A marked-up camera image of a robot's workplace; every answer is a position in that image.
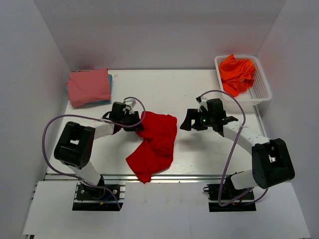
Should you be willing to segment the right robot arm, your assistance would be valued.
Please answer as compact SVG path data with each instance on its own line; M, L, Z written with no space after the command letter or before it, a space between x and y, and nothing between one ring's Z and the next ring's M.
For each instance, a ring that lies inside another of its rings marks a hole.
M186 131L209 128L232 140L252 158L250 170L225 178L222 192L228 197L235 199L247 189L268 189L294 179L295 170L286 143L280 138L269 139L243 127L237 118L227 116L220 99L201 102L198 109L188 109L180 126L180 129Z

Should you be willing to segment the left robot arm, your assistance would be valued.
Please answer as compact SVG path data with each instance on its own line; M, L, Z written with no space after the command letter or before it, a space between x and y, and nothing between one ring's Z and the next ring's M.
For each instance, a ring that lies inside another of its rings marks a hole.
M134 110L136 100L126 98L114 102L112 110L101 119L95 119L88 126L69 121L54 150L54 158L68 166L88 187L88 193L95 199L105 194L104 179L90 162L93 142L101 137L114 135L121 129L125 131L141 131L139 112Z

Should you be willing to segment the folded pink t shirt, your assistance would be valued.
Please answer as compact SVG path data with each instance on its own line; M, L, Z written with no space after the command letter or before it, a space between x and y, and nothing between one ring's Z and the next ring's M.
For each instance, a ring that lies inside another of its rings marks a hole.
M85 70L69 73L68 100L74 108L108 100L110 97L108 69Z

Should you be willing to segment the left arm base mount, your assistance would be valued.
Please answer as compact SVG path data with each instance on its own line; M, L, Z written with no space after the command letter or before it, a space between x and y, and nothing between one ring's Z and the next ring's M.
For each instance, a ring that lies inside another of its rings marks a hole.
M106 185L109 188L116 200L106 189L91 188L82 183L78 183L75 190L73 200L73 211L87 212L119 212L124 203L125 186L121 184Z

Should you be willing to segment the aluminium table rail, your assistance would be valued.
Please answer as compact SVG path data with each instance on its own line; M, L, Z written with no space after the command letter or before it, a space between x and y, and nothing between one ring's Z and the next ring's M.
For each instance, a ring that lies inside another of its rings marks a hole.
M105 181L140 182L137 176L133 175L103 175ZM151 177L151 182L219 182L221 175L155 175ZM73 177L46 174L44 181L67 181L75 180Z

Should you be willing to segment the red t shirt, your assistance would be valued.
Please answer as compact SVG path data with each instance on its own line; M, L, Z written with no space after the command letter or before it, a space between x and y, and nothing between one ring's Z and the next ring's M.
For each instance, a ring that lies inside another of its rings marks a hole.
M177 118L147 111L142 116L144 130L136 134L143 139L126 162L144 184L153 174L168 169L173 162L174 142L177 135Z

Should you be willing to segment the folded blue t shirt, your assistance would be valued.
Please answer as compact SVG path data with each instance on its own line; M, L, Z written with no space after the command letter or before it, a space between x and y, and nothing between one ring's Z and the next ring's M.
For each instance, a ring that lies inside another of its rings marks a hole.
M110 97L108 100L101 100L101 101L95 101L91 102L91 104L109 104L112 99L112 89L113 89L113 76L109 74L109 85L110 85Z

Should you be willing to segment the white plastic basket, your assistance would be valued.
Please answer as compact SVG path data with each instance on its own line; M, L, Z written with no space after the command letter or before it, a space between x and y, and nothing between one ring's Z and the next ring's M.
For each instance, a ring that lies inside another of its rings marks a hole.
M236 99L243 107L256 106L261 102L268 101L272 97L266 76L259 60L252 55L234 55L235 59L251 60L256 71L254 73L255 82L247 91L240 93ZM220 90L224 91L220 76L219 65L227 58L227 55L216 56L214 59ZM221 94L221 98L227 105L235 106L235 102L228 96Z

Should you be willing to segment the orange t shirt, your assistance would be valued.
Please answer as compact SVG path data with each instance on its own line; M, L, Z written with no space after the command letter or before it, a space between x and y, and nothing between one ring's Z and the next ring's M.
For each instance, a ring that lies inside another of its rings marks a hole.
M233 97L253 87L255 72L256 68L252 60L237 59L233 54L219 64L223 89Z

